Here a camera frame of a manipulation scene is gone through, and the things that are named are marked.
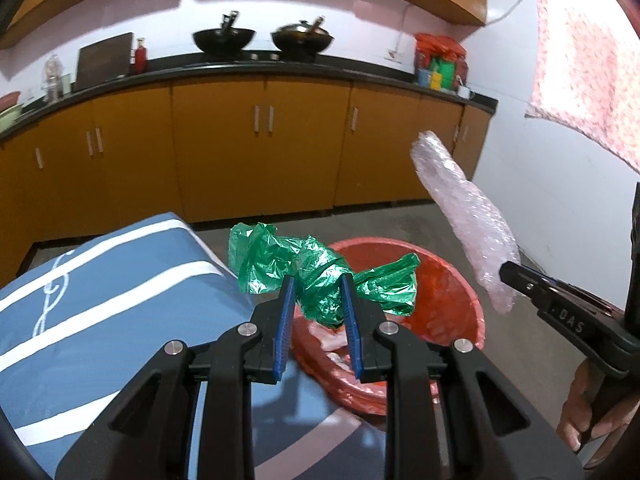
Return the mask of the right human hand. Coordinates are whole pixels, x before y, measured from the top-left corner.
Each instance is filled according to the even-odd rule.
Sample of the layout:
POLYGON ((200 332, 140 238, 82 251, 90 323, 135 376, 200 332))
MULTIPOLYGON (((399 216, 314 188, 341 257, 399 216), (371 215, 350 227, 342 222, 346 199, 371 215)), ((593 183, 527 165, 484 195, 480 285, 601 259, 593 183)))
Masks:
MULTIPOLYGON (((556 427, 556 433, 573 452, 580 449, 582 436, 591 427, 592 409, 587 399, 587 391, 595 384, 594 371, 590 362, 585 360, 577 367, 556 427)), ((638 393, 620 401, 591 429, 591 437, 609 436, 620 428, 626 428, 637 413, 638 407, 638 393)))

